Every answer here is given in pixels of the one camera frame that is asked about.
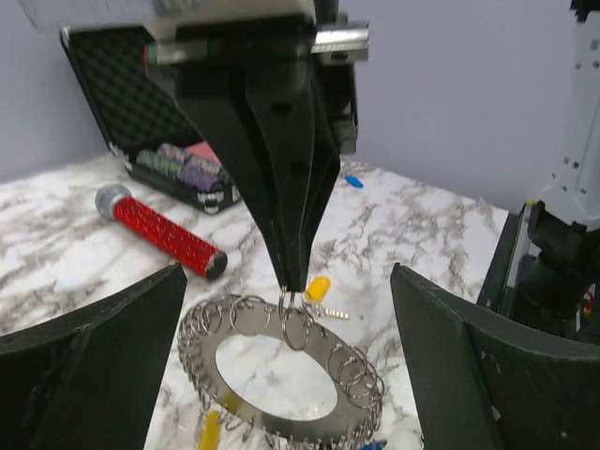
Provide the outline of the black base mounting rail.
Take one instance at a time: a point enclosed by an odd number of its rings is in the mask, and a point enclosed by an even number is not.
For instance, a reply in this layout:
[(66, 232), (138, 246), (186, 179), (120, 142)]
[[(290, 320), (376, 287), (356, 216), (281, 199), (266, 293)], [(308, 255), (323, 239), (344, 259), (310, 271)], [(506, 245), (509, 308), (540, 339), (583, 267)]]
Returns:
[(527, 227), (532, 206), (531, 202), (526, 202), (518, 214), (508, 214), (477, 298), (478, 306), (510, 315), (519, 263), (530, 251)]

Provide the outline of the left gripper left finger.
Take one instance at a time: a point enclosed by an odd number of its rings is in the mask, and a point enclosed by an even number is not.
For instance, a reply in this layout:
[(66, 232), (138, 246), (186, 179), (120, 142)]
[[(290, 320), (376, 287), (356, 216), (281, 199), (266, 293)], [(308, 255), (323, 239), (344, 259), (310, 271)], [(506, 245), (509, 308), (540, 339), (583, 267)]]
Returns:
[(169, 265), (1, 338), (4, 449), (141, 449), (187, 277)]

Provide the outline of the red glitter microphone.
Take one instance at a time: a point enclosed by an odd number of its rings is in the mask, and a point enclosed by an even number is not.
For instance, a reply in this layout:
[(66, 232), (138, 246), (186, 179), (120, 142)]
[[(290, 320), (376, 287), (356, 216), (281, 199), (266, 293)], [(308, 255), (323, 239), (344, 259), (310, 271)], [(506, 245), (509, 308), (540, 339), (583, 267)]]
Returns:
[(100, 188), (95, 206), (104, 218), (120, 222), (207, 280), (219, 278), (227, 267), (223, 251), (138, 201), (123, 185)]

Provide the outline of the yellow capped key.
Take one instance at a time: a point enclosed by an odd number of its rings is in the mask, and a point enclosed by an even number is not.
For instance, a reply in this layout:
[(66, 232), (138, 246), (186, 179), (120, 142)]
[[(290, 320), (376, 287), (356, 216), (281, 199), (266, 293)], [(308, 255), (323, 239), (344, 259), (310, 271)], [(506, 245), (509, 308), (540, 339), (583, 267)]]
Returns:
[(197, 450), (217, 450), (221, 430), (233, 431), (241, 426), (237, 412), (243, 399), (236, 393), (229, 393), (219, 403), (220, 409), (213, 409), (204, 415), (202, 432), (197, 441)]
[(315, 277), (304, 292), (303, 306), (312, 314), (321, 318), (332, 318), (349, 320), (350, 315), (346, 312), (331, 309), (323, 305), (323, 300), (331, 287), (331, 280), (325, 276)]

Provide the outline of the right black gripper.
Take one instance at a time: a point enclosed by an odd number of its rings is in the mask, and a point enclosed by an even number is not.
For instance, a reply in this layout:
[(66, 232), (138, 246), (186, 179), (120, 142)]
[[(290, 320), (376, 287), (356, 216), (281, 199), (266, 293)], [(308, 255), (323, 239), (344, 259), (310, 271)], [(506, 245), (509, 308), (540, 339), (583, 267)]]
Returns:
[(369, 22), (339, 13), (307, 31), (236, 30), (152, 42), (143, 50), (144, 68), (150, 74), (190, 63), (277, 62), (247, 79), (236, 71), (181, 69), (174, 99), (239, 190), (280, 287), (302, 291), (339, 173), (338, 147), (356, 152), (354, 65), (368, 60)]

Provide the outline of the pink playing cards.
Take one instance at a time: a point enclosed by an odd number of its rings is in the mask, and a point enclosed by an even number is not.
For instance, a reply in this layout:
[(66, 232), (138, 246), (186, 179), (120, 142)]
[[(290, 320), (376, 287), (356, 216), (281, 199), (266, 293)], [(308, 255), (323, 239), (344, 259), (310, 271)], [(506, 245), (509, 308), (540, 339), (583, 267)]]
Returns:
[(185, 148), (186, 152), (195, 157), (205, 158), (219, 164), (220, 161), (207, 142), (197, 142)]

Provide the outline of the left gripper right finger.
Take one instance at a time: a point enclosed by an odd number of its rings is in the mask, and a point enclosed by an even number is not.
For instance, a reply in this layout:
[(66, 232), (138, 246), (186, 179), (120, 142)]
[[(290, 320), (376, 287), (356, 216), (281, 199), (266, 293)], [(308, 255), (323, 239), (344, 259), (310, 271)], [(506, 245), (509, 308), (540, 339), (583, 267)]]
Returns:
[(399, 263), (390, 283), (426, 449), (598, 448), (598, 347), (512, 322)]

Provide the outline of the blue capped key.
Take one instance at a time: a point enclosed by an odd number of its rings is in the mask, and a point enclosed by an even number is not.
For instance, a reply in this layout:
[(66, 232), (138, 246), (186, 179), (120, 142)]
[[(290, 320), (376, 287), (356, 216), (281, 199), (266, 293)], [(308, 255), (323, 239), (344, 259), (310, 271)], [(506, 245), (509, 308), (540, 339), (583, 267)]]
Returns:
[(363, 182), (359, 178), (357, 178), (353, 175), (346, 175), (345, 180), (347, 181), (347, 183), (349, 185), (351, 185), (354, 188), (363, 188), (364, 187)]
[(387, 440), (376, 440), (365, 443), (358, 450), (383, 450), (386, 445)]

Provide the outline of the black poker chip case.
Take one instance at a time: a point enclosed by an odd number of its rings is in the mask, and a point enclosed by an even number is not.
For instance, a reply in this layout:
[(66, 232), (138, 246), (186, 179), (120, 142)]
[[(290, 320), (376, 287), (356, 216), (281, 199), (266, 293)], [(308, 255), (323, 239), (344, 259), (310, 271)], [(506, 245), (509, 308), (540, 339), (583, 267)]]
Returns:
[(131, 178), (206, 214), (241, 201), (231, 182), (200, 193), (174, 174), (138, 164), (141, 151), (155, 152), (164, 143), (182, 147), (201, 141), (172, 99), (146, 78), (143, 50), (152, 38), (143, 27), (65, 27), (60, 41), (105, 143)]

